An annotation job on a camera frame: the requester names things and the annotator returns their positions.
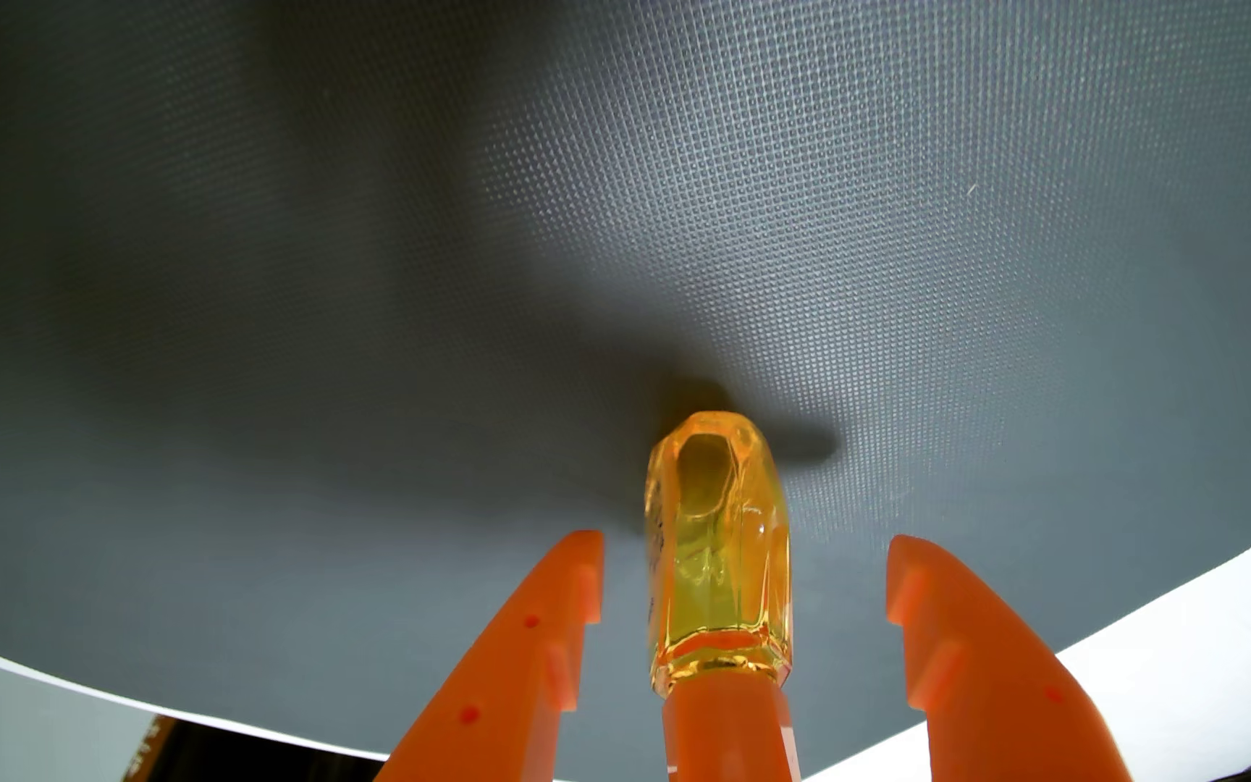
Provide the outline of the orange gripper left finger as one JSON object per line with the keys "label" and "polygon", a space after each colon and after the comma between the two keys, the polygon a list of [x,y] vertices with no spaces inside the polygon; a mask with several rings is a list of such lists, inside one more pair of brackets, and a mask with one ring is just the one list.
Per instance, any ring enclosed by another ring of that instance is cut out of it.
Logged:
{"label": "orange gripper left finger", "polygon": [[463,654],[377,781],[553,781],[560,714],[577,708],[587,626],[600,621],[600,531],[573,531]]}

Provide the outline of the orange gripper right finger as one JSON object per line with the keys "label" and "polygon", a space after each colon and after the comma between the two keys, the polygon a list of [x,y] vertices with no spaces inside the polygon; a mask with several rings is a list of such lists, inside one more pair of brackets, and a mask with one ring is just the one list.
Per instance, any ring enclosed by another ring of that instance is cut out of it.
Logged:
{"label": "orange gripper right finger", "polygon": [[1051,647],[950,551],[898,534],[884,613],[933,781],[1130,781],[1097,704]]}

